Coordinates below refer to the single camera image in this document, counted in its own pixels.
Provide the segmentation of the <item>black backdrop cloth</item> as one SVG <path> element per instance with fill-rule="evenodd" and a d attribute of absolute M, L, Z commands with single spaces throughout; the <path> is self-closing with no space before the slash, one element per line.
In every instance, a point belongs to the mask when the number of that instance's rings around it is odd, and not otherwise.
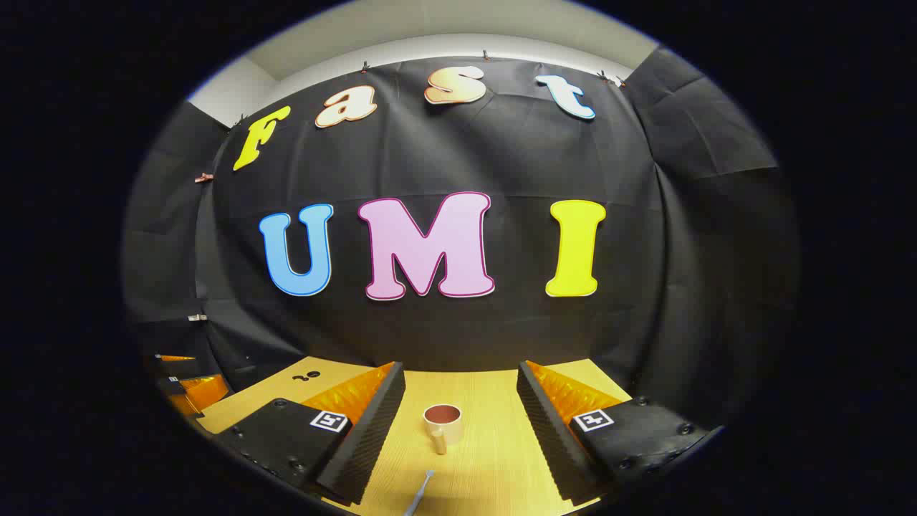
<path fill-rule="evenodd" d="M 138 171 L 123 249 L 145 353 L 196 356 L 235 391 L 307 356 L 587 358 L 707 427 L 769 375 L 798 296 L 788 179 L 666 48 L 622 88 L 436 57 L 319 82 L 231 130 L 185 104 Z"/>

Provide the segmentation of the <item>beige cup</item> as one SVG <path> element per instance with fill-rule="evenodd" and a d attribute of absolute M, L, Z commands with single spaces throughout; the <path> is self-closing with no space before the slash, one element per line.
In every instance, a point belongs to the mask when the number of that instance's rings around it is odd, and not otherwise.
<path fill-rule="evenodd" d="M 450 446 L 461 443 L 464 435 L 463 412 L 451 404 L 436 404 L 423 412 L 423 424 L 439 455 L 448 453 Z"/>

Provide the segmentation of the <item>light blue toothbrush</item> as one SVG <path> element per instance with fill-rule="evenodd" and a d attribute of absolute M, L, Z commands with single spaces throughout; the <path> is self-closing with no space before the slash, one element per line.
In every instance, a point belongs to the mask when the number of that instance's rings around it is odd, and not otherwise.
<path fill-rule="evenodd" d="M 419 489 L 416 491 L 416 495 L 413 496 L 412 502 L 409 504 L 402 516 L 415 516 L 416 510 L 418 510 L 420 503 L 422 503 L 423 496 L 425 496 L 426 487 L 433 475 L 435 470 L 427 470 L 423 482 Z"/>

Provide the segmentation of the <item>wooden desktop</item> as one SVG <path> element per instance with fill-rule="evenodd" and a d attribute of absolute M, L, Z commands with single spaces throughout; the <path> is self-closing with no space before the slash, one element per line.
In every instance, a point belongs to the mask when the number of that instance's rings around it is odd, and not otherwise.
<path fill-rule="evenodd" d="M 569 376 L 619 401 L 631 396 L 592 360 L 574 360 L 547 368 Z M 363 365 L 307 357 L 262 382 L 203 409 L 207 431 L 220 432 L 273 398 L 305 401 L 326 388 L 369 371 Z M 308 382 L 292 376 L 321 373 Z M 517 394 L 517 366 L 504 371 L 465 373 L 404 372 L 406 390 L 361 505 L 345 507 L 331 500 L 306 509 L 330 516 L 402 516 L 433 471 L 415 516 L 561 516 L 598 499 L 573 505 L 560 497 L 527 412 Z M 423 412 L 450 404 L 462 411 L 463 438 L 445 455 L 433 450 Z"/>

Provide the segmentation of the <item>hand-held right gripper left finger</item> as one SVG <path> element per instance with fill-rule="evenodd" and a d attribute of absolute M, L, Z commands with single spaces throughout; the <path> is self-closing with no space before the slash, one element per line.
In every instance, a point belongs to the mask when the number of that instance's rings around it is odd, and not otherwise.
<path fill-rule="evenodd" d="M 390 362 L 307 401 L 275 396 L 215 442 L 304 495 L 360 504 L 405 391 Z"/>

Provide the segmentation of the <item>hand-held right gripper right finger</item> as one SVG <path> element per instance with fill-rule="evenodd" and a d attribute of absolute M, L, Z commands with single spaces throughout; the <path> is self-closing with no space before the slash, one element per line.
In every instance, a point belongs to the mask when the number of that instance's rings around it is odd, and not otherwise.
<path fill-rule="evenodd" d="M 518 366 L 517 393 L 560 496 L 576 504 L 645 496 L 719 432 L 530 360 Z"/>

